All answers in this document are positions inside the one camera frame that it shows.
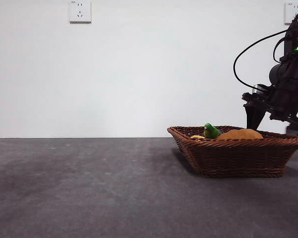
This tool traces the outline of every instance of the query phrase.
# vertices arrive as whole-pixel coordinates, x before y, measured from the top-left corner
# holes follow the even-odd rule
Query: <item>white wall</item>
[[[287,28],[283,0],[0,0],[0,137],[169,136],[172,125],[246,126],[235,57]],[[269,84],[269,39],[237,71]],[[277,51],[281,56],[283,47]],[[263,120],[261,130],[284,132]]]

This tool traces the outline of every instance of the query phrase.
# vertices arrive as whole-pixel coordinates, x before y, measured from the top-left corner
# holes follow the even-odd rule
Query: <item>gray floor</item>
[[[202,178],[172,138],[0,139],[0,238],[298,238],[282,178]]]

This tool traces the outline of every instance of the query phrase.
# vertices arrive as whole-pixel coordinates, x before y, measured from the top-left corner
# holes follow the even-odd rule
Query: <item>robotic arm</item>
[[[294,18],[284,42],[284,56],[270,73],[270,86],[258,84],[252,94],[244,93],[242,99],[247,115],[247,128],[257,129],[266,112],[270,119],[288,121],[287,133],[298,135],[298,15]]]

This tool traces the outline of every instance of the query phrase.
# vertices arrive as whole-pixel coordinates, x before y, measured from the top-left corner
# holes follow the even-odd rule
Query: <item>yellow food item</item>
[[[200,136],[200,135],[192,135],[191,138],[201,138],[201,139],[204,139],[205,136]]]
[[[252,129],[230,130],[217,137],[217,140],[222,139],[261,139],[263,136]]]

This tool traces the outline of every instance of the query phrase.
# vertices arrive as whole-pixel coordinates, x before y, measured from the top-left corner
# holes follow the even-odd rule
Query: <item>basket rim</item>
[[[217,128],[221,127],[229,127],[231,129],[243,129],[243,127],[237,126],[216,126]],[[186,129],[204,129],[204,126],[171,126],[167,129],[167,131],[176,137],[180,137],[181,140],[185,141],[186,144],[196,145],[196,146],[225,146],[225,147],[235,147],[235,146],[298,146],[298,136],[290,135],[290,134],[279,134],[268,131],[260,131],[260,134],[269,136],[268,138],[261,139],[209,139],[209,138],[190,138],[189,136],[181,133],[178,129],[186,128]]]

